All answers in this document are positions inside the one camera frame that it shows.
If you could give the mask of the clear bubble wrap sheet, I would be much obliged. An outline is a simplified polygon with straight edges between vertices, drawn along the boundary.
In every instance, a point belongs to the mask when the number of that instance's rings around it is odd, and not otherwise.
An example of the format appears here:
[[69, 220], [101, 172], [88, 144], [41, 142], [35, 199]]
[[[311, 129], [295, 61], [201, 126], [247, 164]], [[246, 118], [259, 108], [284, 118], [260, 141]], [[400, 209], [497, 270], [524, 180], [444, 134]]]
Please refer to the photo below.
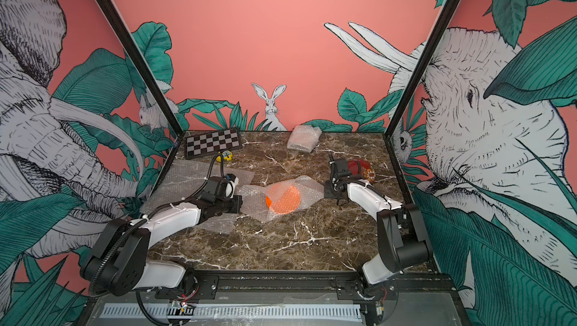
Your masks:
[[[192, 195], [204, 182], [210, 162], [177, 159], [173, 161], [168, 173], [156, 190], [144, 202], [142, 213], [148, 213], [170, 201], [179, 201]], [[224, 213], [213, 217], [198, 227], [219, 234], [230, 234], [239, 214]]]

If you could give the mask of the pink bubble bundle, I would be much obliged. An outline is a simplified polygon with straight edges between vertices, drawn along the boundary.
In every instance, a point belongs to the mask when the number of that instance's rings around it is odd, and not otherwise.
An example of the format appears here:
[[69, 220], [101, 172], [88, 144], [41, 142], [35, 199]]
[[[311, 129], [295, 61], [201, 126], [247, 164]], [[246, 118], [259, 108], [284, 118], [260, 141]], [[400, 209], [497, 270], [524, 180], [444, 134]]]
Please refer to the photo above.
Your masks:
[[292, 213], [306, 210], [324, 198], [323, 186], [308, 176], [300, 176], [295, 179], [280, 181], [266, 187], [245, 185], [238, 189], [238, 195], [240, 195], [243, 200], [241, 212], [260, 222], [270, 222], [273, 219], [291, 214], [277, 215], [267, 207], [265, 202], [266, 192], [275, 184], [292, 184], [300, 191], [301, 205]]

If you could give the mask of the orange dinner plate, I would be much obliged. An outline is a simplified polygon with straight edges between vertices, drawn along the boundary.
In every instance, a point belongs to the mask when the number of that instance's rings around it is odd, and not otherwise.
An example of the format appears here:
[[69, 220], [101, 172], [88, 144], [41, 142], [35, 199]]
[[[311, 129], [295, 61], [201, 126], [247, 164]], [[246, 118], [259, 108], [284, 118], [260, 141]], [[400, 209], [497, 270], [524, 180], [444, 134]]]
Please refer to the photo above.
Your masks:
[[267, 207], [277, 215], [296, 211], [301, 205], [301, 193], [292, 184], [275, 184], [266, 192]]

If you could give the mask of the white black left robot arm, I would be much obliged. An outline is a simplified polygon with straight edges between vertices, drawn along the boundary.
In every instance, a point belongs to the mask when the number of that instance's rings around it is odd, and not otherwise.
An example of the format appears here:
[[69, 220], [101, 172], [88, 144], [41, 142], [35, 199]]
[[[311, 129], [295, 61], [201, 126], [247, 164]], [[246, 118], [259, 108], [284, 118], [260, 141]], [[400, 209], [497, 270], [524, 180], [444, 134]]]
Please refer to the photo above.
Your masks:
[[224, 213], [239, 213], [242, 197], [235, 195], [239, 179], [234, 174], [209, 177], [204, 186], [175, 203], [164, 204], [148, 215], [126, 221], [114, 219], [105, 226], [90, 256], [81, 265], [81, 276], [90, 282], [92, 297], [122, 296], [155, 288], [190, 293], [186, 268], [169, 261], [151, 261], [148, 250], [162, 240]]

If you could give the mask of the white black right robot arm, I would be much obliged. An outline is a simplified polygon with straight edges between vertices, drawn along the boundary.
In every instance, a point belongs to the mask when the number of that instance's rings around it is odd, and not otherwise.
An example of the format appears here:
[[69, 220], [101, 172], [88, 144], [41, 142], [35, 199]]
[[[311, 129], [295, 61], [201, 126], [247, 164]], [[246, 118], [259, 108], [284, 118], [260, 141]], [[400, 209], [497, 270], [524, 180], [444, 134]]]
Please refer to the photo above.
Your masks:
[[324, 183], [326, 198], [352, 201], [377, 224], [378, 253], [362, 266], [365, 280], [376, 285], [434, 255], [425, 221], [415, 204], [403, 204], [377, 190], [347, 160], [329, 156], [330, 175]]

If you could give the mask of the red floral dinner plate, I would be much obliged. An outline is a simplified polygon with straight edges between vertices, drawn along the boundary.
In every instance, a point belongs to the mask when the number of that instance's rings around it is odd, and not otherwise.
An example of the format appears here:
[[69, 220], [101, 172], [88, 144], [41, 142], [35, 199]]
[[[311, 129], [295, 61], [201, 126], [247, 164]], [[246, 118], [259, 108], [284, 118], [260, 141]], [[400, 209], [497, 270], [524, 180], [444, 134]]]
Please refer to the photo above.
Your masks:
[[353, 159], [347, 162], [347, 166], [353, 178], [367, 180], [373, 184], [376, 179], [376, 171], [374, 167], [363, 159]]

